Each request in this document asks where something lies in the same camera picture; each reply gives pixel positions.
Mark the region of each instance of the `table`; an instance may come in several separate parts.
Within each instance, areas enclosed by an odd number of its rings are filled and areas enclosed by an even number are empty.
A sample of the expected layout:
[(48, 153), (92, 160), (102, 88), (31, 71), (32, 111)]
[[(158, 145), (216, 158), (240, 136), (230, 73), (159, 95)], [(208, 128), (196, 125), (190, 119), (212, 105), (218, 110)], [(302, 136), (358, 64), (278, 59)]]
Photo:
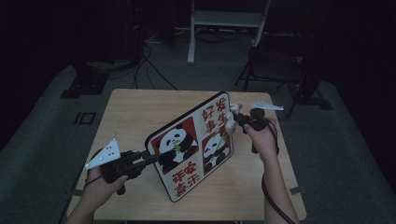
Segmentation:
[[(267, 93), (228, 92), (231, 103), (242, 104), (241, 113), (248, 114), (250, 104), (265, 101)], [(214, 91), (114, 90), (92, 143), (87, 161), (99, 148), (116, 138), (120, 151), (145, 150), (145, 140), (170, 121), (183, 115), (215, 95)], [(275, 111), (267, 110), (269, 117)], [(288, 189), (297, 187), (282, 132), (277, 124), (279, 160)], [(261, 188), (262, 162), (250, 152), (251, 140), (237, 128), (233, 134), (234, 153), (215, 172), (180, 201), (172, 203), (153, 165), (142, 175), (125, 183), (124, 195), (114, 194), (95, 213), (98, 220), (263, 220)], [(81, 173), (77, 189), (83, 189), (86, 170)], [(299, 219), (306, 211), (301, 194), (290, 195)], [(71, 200), (70, 214), (79, 197)]]
[(252, 46), (255, 47), (262, 39), (270, 5), (271, 0), (267, 0), (262, 13), (205, 11), (195, 10), (195, 0), (191, 0), (191, 33), (187, 63), (193, 64), (195, 61), (195, 25), (257, 27), (256, 39), (252, 41)]

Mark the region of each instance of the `panda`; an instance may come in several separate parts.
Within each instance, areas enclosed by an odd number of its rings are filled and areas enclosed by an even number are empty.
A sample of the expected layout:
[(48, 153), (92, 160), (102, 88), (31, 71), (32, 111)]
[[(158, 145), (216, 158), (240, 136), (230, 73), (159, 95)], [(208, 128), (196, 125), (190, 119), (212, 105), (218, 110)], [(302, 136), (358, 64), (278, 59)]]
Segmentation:
[(230, 154), (230, 148), (226, 140), (222, 139), (223, 133), (217, 133), (207, 141), (204, 150), (204, 170), (209, 172), (219, 165)]
[(161, 169), (169, 172), (192, 156), (198, 148), (198, 143), (181, 124), (178, 124), (157, 142), (157, 148), (160, 151)]

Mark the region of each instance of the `black chair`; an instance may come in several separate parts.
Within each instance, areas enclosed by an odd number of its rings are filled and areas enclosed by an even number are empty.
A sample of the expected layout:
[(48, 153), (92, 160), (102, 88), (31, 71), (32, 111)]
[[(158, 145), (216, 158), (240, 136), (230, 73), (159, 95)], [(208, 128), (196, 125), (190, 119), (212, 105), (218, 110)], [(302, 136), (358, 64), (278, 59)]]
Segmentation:
[(329, 102), (323, 100), (319, 93), (316, 99), (311, 99), (317, 88), (309, 93), (307, 88), (303, 88), (310, 78), (308, 75), (310, 64), (304, 61), (312, 62), (313, 58), (320, 55), (319, 51), (320, 45), (313, 36), (265, 35), (257, 47), (250, 48), (248, 61), (235, 85), (239, 80), (245, 80), (244, 91), (246, 91), (249, 81), (279, 82), (278, 89), (287, 84), (293, 101), (288, 114), (280, 119), (287, 119), (297, 104), (330, 108)]

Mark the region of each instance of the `dark background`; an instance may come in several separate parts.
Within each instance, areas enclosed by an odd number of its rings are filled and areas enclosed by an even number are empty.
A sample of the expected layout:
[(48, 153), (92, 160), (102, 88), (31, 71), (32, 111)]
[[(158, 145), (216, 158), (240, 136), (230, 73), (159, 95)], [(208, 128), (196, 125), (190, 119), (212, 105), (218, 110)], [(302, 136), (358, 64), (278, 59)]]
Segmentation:
[[(3, 148), (52, 79), (74, 60), (107, 62), (138, 54), (137, 24), (172, 41), (190, 26), (186, 0), (10, 1), (0, 5)], [(196, 8), (259, 11), (260, 1), (196, 1)], [(315, 35), (319, 79), (336, 86), (393, 190), (396, 4), (390, 0), (274, 0), (266, 32)], [(144, 37), (145, 30), (139, 37)]]

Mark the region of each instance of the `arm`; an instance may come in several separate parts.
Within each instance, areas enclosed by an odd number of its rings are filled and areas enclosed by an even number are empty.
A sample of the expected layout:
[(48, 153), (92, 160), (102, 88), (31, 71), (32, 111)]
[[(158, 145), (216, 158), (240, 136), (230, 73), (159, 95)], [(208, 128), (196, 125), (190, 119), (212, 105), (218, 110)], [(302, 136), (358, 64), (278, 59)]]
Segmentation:
[[(101, 171), (99, 167), (91, 169), (88, 174), (88, 183), (100, 175)], [(102, 177), (91, 182), (91, 184), (84, 189), (81, 199), (65, 223), (91, 223), (96, 209), (107, 202), (111, 195), (122, 187), (127, 178), (127, 175), (123, 175), (111, 184), (107, 184)]]
[[(275, 119), (270, 119), (275, 131)], [(282, 171), (279, 160), (276, 155), (276, 143), (274, 137), (268, 127), (256, 132), (249, 125), (245, 125), (245, 131), (250, 136), (253, 144), (260, 154), (264, 166), (264, 182), (268, 194), (274, 203), (289, 217), (294, 223), (299, 223), (297, 214), (291, 203), (289, 194), (287, 192), (285, 182), (283, 180)], [(264, 214), (267, 223), (286, 223), (286, 221), (277, 213), (277, 211), (264, 198)]]

